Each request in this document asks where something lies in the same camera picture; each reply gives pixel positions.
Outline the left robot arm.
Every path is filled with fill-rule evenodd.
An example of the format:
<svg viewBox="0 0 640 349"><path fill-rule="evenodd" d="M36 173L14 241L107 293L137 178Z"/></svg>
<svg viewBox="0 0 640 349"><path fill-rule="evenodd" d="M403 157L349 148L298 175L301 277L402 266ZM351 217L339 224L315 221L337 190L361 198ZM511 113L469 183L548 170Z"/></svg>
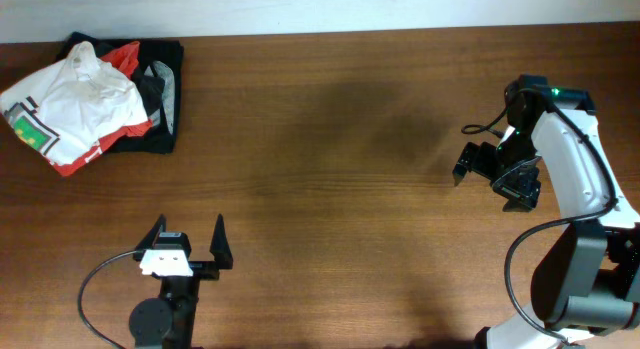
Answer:
<svg viewBox="0 0 640 349"><path fill-rule="evenodd" d="M190 349L203 281L217 281L220 272L231 270L233 255L226 236L224 217L216 218L207 261L190 258L187 234L167 229L161 215L135 247L133 259L141 273L160 281L159 294L141 301L129 316L129 331L136 348Z"/></svg>

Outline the white printed t-shirt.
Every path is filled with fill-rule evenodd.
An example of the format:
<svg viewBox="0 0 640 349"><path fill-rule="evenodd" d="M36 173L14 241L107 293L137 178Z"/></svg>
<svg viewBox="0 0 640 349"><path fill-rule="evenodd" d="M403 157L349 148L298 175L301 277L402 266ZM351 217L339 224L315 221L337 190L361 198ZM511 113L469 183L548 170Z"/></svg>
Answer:
<svg viewBox="0 0 640 349"><path fill-rule="evenodd" d="M72 164L123 127L148 122L134 82L99 59L87 41L5 90L1 116L19 139L56 165Z"/></svg>

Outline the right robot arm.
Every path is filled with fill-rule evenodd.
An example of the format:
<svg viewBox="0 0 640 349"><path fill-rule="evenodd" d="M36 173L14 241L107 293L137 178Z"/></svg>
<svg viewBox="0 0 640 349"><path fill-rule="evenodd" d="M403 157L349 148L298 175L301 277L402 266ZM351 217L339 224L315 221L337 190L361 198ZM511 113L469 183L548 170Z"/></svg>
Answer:
<svg viewBox="0 0 640 349"><path fill-rule="evenodd" d="M516 313L481 329L475 348L581 348L586 340L639 326L639 214L626 199L600 142L595 104L585 90L522 74L506 86L499 143L466 144L452 176L470 173L506 198L506 212L536 208L543 162L559 218L534 226L510 245L503 268ZM518 247L553 227L563 232L534 270L530 304L514 293Z"/></svg>

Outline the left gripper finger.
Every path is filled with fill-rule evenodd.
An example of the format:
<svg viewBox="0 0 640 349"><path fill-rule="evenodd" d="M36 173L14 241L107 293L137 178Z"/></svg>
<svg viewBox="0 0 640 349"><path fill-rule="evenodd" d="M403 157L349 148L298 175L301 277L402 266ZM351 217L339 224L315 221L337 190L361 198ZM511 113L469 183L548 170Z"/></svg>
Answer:
<svg viewBox="0 0 640 349"><path fill-rule="evenodd" d="M145 236L141 239L141 241L134 248L135 253L133 254L133 260L136 262L140 262L144 256L144 253L147 250L150 250L154 247L154 244L160 233L166 231L166 223L167 219L164 214L161 214L152 228L145 234Z"/></svg>
<svg viewBox="0 0 640 349"><path fill-rule="evenodd" d="M219 214L213 230L209 252L214 258L214 262L219 269L232 269L234 258L226 236L224 217Z"/></svg>

